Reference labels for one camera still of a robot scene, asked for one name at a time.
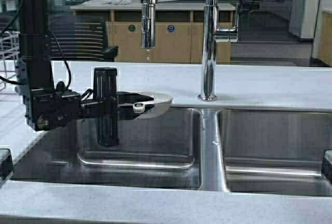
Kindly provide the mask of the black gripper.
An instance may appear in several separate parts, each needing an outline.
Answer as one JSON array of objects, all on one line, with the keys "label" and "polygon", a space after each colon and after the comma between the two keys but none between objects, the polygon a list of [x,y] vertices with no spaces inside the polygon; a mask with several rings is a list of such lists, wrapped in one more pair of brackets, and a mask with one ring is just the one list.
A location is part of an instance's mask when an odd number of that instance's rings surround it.
[{"label": "black gripper", "polygon": [[97,141],[104,147],[117,146],[118,120],[134,120],[153,108],[148,104],[142,113],[135,113],[133,105],[117,106],[117,103],[153,101],[154,98],[132,92],[117,93],[117,69],[97,67],[93,74],[93,99],[82,103],[79,120],[95,119]]}]

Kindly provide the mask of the robot base left corner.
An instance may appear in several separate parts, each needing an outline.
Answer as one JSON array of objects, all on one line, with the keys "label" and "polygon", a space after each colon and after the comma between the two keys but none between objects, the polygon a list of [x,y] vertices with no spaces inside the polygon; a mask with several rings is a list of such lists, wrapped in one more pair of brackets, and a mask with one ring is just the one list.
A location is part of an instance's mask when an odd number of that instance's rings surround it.
[{"label": "robot base left corner", "polygon": [[1,183],[2,187],[6,181],[13,175],[13,161],[9,149],[1,149]]}]

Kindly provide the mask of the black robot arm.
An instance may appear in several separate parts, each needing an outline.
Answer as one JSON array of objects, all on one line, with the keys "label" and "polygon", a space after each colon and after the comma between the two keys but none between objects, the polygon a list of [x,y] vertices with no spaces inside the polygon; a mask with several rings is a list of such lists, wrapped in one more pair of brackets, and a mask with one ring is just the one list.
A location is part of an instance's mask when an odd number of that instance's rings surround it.
[{"label": "black robot arm", "polygon": [[80,94],[54,83],[50,59],[47,0],[20,0],[20,57],[17,83],[27,124],[35,131],[64,127],[73,120],[92,118],[102,146],[119,144],[118,121],[133,120],[154,108],[154,97],[117,90],[117,69],[94,69],[93,88]]}]

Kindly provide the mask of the robot base right corner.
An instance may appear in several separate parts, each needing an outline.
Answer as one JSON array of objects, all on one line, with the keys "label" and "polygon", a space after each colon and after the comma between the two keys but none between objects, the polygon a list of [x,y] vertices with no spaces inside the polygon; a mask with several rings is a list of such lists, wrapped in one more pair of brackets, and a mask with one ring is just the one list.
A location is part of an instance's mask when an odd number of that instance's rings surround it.
[{"label": "robot base right corner", "polygon": [[332,175],[331,175],[331,150],[327,150],[324,153],[323,163],[322,163],[322,174],[325,178],[331,183]]}]

